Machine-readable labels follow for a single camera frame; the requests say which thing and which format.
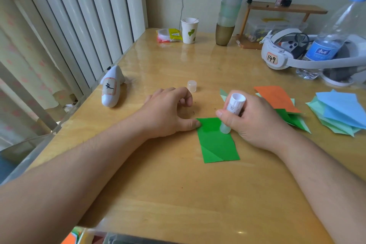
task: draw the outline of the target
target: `small wooden rack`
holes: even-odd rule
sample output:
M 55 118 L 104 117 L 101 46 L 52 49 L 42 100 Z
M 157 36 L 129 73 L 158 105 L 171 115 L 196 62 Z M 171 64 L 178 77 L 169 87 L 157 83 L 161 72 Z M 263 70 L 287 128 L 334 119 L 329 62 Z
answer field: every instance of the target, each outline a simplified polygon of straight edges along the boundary
M 242 29 L 240 30 L 240 34 L 236 35 L 237 42 L 241 48 L 247 49 L 261 49 L 262 45 L 258 42 L 252 43 L 248 40 L 244 35 L 244 28 L 247 24 L 248 16 L 250 10 L 262 10 L 262 11 L 277 11 L 277 12 L 289 12 L 289 13 L 305 13 L 303 18 L 303 22 L 307 21 L 310 14 L 327 14 L 327 10 L 316 6 L 316 5 L 303 5 L 303 4 L 291 4 L 289 7 L 276 7 L 272 2 L 257 2 L 254 1 L 251 4 L 248 4 L 247 11 L 244 16 L 244 22 L 242 25 Z

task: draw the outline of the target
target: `glossy table surface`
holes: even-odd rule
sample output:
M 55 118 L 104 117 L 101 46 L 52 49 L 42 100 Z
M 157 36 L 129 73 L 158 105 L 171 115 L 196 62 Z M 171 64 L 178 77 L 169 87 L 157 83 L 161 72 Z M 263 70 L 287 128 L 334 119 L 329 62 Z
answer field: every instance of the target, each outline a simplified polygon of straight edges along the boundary
M 186 86 L 192 79 L 198 87 L 193 106 L 181 112 L 185 117 L 215 117 L 224 104 L 220 88 L 254 94 L 254 86 L 283 87 L 312 134 L 300 132 L 366 179 L 366 131 L 355 138 L 334 134 L 305 104 L 331 87 L 321 79 L 302 80 L 294 69 L 271 70 L 260 50 L 239 48 L 233 38 L 227 47 L 217 46 L 214 37 L 198 33 L 195 44 L 160 44 L 148 29 L 119 62 L 128 84 L 117 106 L 102 106 L 98 86 L 31 167 L 135 112 L 157 88 Z M 357 93 L 366 108 L 365 90 L 337 90 Z M 241 160 L 209 164 L 196 131 L 149 140 L 119 169 L 80 225 L 180 243 L 332 243 L 280 159 L 231 135 Z

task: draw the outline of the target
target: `white controller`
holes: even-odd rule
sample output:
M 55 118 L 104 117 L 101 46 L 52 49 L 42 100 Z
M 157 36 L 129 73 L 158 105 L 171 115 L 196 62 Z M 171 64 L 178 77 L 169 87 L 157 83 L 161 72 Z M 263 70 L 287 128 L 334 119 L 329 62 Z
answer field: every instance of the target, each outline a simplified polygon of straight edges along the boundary
M 113 66 L 102 78 L 102 104 L 106 107 L 116 106 L 121 93 L 120 85 L 126 81 L 121 68 Z

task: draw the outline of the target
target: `orange object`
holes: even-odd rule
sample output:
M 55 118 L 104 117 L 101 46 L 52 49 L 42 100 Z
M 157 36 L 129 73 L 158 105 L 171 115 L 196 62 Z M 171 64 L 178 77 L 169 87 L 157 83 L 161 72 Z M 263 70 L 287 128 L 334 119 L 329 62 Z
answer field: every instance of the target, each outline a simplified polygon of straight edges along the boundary
M 301 113 L 280 86 L 259 86 L 254 87 L 261 96 L 266 99 L 274 109 L 285 109 L 289 113 Z
M 68 236 L 62 241 L 61 244 L 76 244 L 76 237 L 72 233 L 69 233 Z

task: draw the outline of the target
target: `white radiator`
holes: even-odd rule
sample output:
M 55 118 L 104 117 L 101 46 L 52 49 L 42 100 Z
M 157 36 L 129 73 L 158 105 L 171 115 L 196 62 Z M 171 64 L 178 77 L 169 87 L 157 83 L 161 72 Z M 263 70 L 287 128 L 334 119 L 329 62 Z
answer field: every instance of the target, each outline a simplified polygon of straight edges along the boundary
M 79 98 L 147 27 L 145 0 L 16 2 Z

